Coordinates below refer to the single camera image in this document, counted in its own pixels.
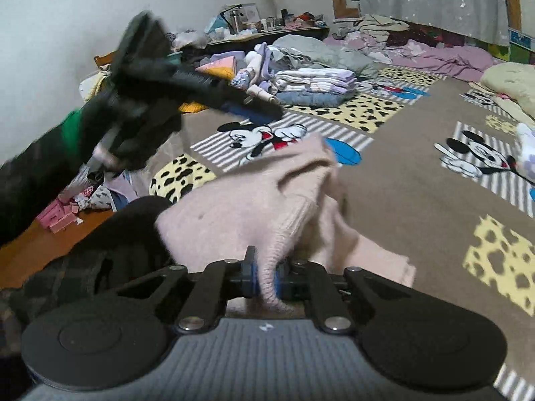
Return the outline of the black plaid forearm sleeve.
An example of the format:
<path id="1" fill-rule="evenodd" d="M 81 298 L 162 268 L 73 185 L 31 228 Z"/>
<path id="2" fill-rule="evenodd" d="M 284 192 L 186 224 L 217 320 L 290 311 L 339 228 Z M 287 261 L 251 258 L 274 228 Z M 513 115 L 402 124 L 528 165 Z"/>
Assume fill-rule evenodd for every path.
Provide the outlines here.
<path id="1" fill-rule="evenodd" d="M 83 107 L 1 167 L 1 244 L 23 233 L 89 160 L 106 133 L 102 114 Z"/>

